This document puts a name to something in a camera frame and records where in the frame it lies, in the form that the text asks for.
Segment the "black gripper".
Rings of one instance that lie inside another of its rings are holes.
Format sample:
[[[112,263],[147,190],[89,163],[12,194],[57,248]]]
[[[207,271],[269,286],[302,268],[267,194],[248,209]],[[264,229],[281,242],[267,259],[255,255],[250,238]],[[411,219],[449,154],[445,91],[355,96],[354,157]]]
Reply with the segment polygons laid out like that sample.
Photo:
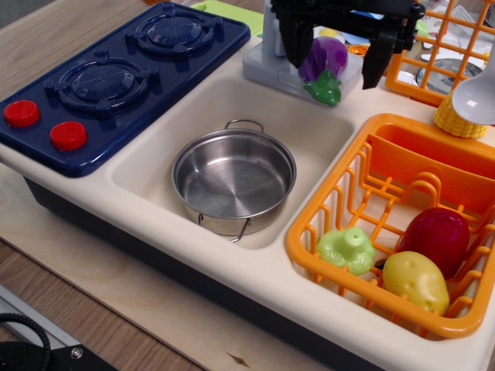
[[[416,22],[425,15],[417,1],[272,1],[285,55],[299,68],[313,40],[313,28],[324,26],[370,40],[362,69],[363,89],[375,88],[393,56],[395,31],[407,49],[415,37]]]

